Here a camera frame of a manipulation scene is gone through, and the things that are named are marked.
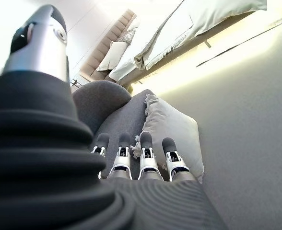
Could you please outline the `robot left hand black glove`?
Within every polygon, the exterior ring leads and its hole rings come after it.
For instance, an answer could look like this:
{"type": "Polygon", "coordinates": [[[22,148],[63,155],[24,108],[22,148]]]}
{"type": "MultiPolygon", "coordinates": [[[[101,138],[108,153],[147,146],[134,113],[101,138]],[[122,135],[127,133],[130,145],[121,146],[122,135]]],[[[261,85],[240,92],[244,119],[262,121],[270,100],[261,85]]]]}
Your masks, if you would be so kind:
{"type": "Polygon", "coordinates": [[[140,175],[131,178],[121,134],[107,178],[109,136],[93,140],[107,115],[97,84],[90,118],[70,90],[64,19],[41,6],[14,34],[0,75],[0,230],[224,230],[226,224],[171,138],[162,142],[170,180],[158,170],[150,133],[141,135],[140,175]]]}

